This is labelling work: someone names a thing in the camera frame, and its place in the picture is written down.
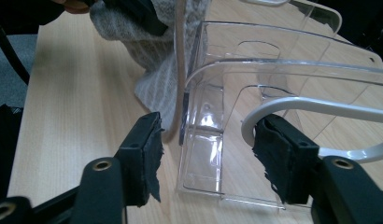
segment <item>transparent acrylic tray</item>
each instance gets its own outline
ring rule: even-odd
[[[178,188],[230,202],[284,208],[244,141],[241,126],[256,107],[290,97],[383,110],[383,70],[278,59],[206,63],[187,80]],[[305,110],[276,114],[321,147],[352,150],[383,142],[380,122]],[[383,174],[378,172],[383,160],[364,167],[383,189]]]
[[[231,21],[272,25],[334,37],[342,25],[341,15],[318,0],[290,0],[268,7],[261,0],[213,0],[205,21]]]
[[[197,30],[189,71],[221,59],[293,59],[382,68],[380,57],[347,42],[269,25],[205,21]]]

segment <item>clear plastic container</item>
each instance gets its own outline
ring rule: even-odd
[[[190,15],[184,9],[190,3],[177,6],[177,17],[186,23]],[[370,51],[331,38],[341,17],[330,9],[303,1],[270,8],[242,3],[239,6],[247,7],[241,10],[232,4],[234,0],[213,1],[207,16],[194,23],[198,27],[177,22],[178,91],[184,92],[178,189],[221,202],[285,208],[244,141],[243,120],[262,105],[294,97],[383,111],[383,63]],[[285,8],[289,17],[280,11]],[[235,16],[239,12],[245,16]],[[276,113],[323,147],[352,150],[383,142],[383,123],[350,122],[305,110]],[[383,189],[378,172],[383,161],[364,168]]]
[[[273,77],[282,82],[265,81]],[[195,70],[185,93],[179,189],[216,196],[223,202],[285,208],[243,139],[243,119],[256,107],[289,97],[383,110],[383,70],[308,61],[224,59]],[[305,110],[277,114],[321,147],[367,148],[383,142],[383,123]],[[366,167],[383,189],[383,175],[377,171],[381,162]]]

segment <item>light wood surface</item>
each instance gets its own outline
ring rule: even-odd
[[[113,156],[148,113],[134,95],[143,72],[122,43],[96,33],[88,15],[64,13],[41,27],[8,196],[39,205],[77,186],[89,161]],[[278,211],[178,193],[180,153],[177,137],[164,145],[162,201],[128,207],[129,223],[311,223],[305,208]],[[372,170],[383,188],[383,164]]]

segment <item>gray cloth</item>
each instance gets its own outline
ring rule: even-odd
[[[187,1],[185,36],[189,48],[198,24],[204,19],[209,0]],[[177,56],[174,51],[176,1],[152,0],[152,3],[159,20],[168,26],[163,36],[147,33],[119,9],[106,7],[102,0],[92,6],[90,17],[104,39],[121,41],[134,60],[146,69],[144,76],[136,83],[135,95],[150,111],[162,114],[162,126],[169,130],[177,99]]]

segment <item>gray fabric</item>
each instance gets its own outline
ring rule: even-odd
[[[204,19],[208,0],[188,1],[185,36],[187,49],[193,42],[195,30]],[[134,60],[146,69],[135,87],[135,95],[150,111],[162,114],[162,126],[169,130],[177,99],[177,67],[174,51],[175,0],[152,0],[157,16],[168,26],[163,36],[147,33],[117,8],[108,8],[102,0],[90,10],[91,20],[106,40],[119,40]]]

